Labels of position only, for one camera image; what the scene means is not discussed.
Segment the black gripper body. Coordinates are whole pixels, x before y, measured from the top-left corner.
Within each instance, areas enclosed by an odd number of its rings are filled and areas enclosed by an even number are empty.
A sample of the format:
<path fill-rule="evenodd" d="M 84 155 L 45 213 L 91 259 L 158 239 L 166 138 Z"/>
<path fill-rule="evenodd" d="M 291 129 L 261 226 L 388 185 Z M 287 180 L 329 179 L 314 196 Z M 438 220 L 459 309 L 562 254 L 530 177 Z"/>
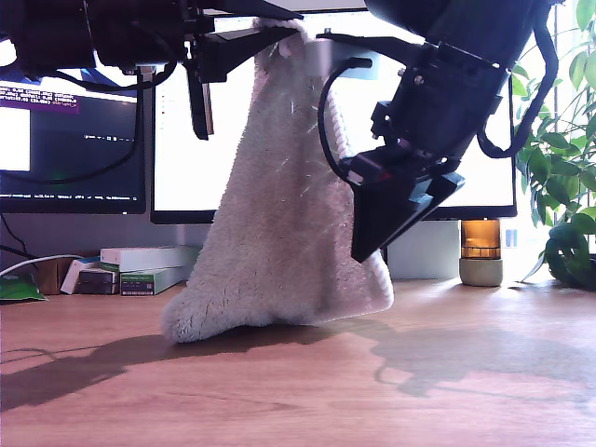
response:
<path fill-rule="evenodd" d="M 179 63 L 186 69 L 192 126 L 200 140 L 213 129 L 196 57 L 201 37 L 214 30 L 214 18 L 198 1 L 92 3 L 92 42 L 103 64 L 128 69 Z"/>
<path fill-rule="evenodd" d="M 393 99 L 378 102 L 372 113 L 371 131 L 384 145 L 342 159 L 345 179 L 425 177 L 439 171 L 442 159 L 456 167 L 497 107 L 506 68 L 446 43 L 373 42 L 371 48 L 406 69 Z"/>

